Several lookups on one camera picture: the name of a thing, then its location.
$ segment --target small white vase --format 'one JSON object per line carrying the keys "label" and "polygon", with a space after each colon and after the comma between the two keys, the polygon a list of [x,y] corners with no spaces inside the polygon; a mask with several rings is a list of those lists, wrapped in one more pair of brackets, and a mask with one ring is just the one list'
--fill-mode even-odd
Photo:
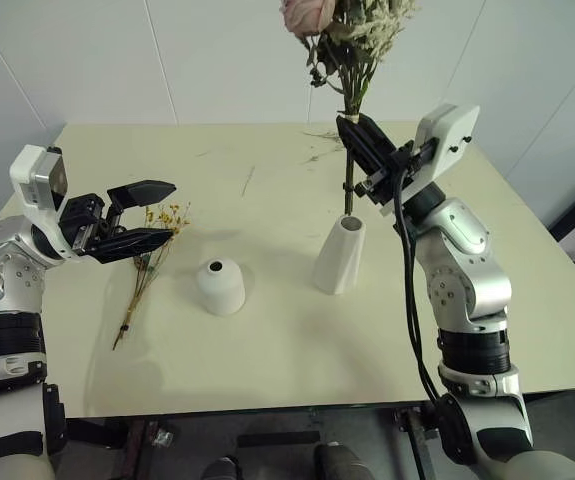
{"label": "small white vase", "polygon": [[364,243],[365,224],[353,216],[340,217],[316,259],[314,284],[330,295],[354,287]]}
{"label": "small white vase", "polygon": [[204,307],[214,315],[231,315],[245,303],[243,274],[229,258],[213,258],[198,270],[198,290]]}

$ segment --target floor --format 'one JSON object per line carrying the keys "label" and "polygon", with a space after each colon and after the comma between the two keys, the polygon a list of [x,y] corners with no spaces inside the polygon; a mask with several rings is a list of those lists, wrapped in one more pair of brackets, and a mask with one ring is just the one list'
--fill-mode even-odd
{"label": "floor", "polygon": [[[575,460],[575,392],[565,392],[528,404],[535,446]],[[334,409],[310,412],[214,415],[170,422],[175,441],[159,449],[149,472],[150,480],[198,480],[207,464],[235,454],[246,480],[312,480],[312,445],[237,448],[241,434],[317,430],[321,440],[348,445],[372,469],[377,480],[415,480],[407,436],[398,431],[391,411],[385,409]],[[473,480],[466,468],[445,457],[438,439],[429,440],[436,478]],[[119,453],[70,443],[63,453],[57,480],[112,478]]]}

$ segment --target white vase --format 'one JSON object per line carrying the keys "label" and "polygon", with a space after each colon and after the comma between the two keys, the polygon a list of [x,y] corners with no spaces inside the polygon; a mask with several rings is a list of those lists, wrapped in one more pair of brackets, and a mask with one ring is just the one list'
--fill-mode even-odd
{"label": "white vase", "polygon": [[364,243],[365,224],[353,216],[340,217],[316,259],[314,284],[330,295],[354,287]]}
{"label": "white vase", "polygon": [[198,270],[198,290],[207,311],[231,315],[245,303],[243,274],[229,258],[214,258]]}

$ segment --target table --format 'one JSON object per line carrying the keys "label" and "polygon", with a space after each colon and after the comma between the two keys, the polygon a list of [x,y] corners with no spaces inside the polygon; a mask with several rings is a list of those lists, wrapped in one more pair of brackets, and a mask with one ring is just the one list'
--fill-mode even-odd
{"label": "table", "polygon": [[[384,123],[394,143],[414,123]],[[175,183],[192,225],[177,240],[116,351],[133,288],[130,261],[87,258],[46,274],[48,380],[68,417],[171,414],[424,398],[404,317],[400,242],[392,218],[364,198],[367,237],[358,286],[328,296],[311,282],[342,213],[344,152],[333,125],[69,125],[70,195],[143,178]],[[438,182],[486,223],[514,295],[512,361],[524,392],[575,388],[575,267],[475,146]],[[18,213],[14,199],[1,216]],[[136,226],[132,209],[123,224]],[[200,306],[198,267],[216,255],[243,269],[247,302],[215,317]],[[416,274],[425,362],[440,352],[425,279]]]}

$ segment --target white wall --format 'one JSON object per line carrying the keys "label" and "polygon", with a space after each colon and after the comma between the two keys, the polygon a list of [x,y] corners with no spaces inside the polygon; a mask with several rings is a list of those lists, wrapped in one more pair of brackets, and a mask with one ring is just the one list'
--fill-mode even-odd
{"label": "white wall", "polygon": [[[417,0],[364,111],[478,103],[476,137],[545,223],[575,199],[575,1]],[[0,206],[71,123],[332,121],[278,0],[0,0]]]}

